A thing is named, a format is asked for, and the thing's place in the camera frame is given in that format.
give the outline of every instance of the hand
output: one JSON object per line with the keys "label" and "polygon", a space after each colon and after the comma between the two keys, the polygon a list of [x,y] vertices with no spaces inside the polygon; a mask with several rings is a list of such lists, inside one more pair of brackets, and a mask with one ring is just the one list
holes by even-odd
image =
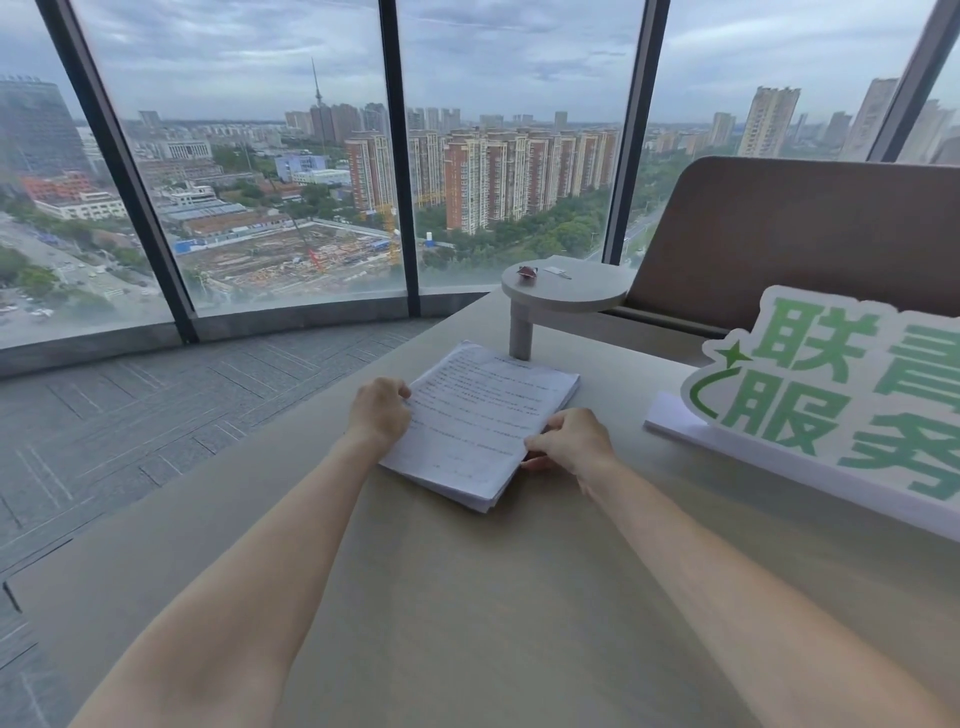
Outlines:
{"label": "hand", "polygon": [[359,390],[350,407],[347,436],[365,441],[382,458],[410,424],[410,410],[403,401],[410,397],[410,387],[402,379],[379,376]]}
{"label": "hand", "polygon": [[586,490],[595,467],[616,461],[610,434],[588,409],[565,409],[546,421],[547,431],[523,441],[534,457],[520,467],[528,471],[551,468],[554,464],[570,471]]}

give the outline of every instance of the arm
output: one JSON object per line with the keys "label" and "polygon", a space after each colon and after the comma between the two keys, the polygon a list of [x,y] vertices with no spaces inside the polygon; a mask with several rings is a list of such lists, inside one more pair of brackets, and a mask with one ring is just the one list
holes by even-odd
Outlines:
{"label": "arm", "polygon": [[360,487],[409,424],[409,396],[396,379],[362,387],[324,461],[150,623],[71,727],[270,725]]}
{"label": "arm", "polygon": [[621,463],[585,409],[527,439],[537,470],[556,462],[611,518],[765,726],[958,725],[898,665]]}

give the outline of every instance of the stack of papers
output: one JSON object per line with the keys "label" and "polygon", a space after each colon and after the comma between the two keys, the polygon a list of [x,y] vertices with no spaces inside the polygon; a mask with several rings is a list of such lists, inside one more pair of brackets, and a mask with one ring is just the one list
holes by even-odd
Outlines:
{"label": "stack of papers", "polygon": [[519,361],[465,341],[418,378],[413,419],[381,465],[486,513],[580,383],[579,375]]}

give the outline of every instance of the floor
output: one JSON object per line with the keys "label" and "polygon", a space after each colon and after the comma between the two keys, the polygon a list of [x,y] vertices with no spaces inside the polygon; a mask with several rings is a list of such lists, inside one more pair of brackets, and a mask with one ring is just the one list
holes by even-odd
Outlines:
{"label": "floor", "polygon": [[[0,583],[434,323],[271,334],[0,382]],[[0,726],[61,728],[75,708],[0,593]]]}

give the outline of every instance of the sky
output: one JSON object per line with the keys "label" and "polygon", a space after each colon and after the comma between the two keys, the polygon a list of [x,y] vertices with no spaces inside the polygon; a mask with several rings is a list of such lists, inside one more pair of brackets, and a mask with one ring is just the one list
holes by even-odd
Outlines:
{"label": "sky", "polygon": [[[38,76],[80,107],[33,0],[3,0],[0,74]],[[396,0],[406,102],[622,122],[642,0]],[[375,0],[73,0],[120,115],[282,120],[313,103],[385,102]],[[933,0],[673,0],[651,122],[743,120],[759,85],[797,113],[855,114],[898,76]],[[960,58],[934,95],[960,106]]]}

